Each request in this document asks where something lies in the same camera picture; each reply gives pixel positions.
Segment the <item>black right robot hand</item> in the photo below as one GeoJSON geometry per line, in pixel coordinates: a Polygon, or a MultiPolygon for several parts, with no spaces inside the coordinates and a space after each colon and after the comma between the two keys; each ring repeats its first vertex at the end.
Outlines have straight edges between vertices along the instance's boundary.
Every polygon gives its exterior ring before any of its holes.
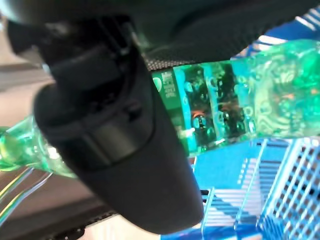
{"type": "Polygon", "coordinates": [[[3,0],[8,38],[32,44],[55,83],[33,102],[40,131],[101,200],[144,230],[202,216],[187,156],[146,58],[226,60],[315,0],[3,0]]]}

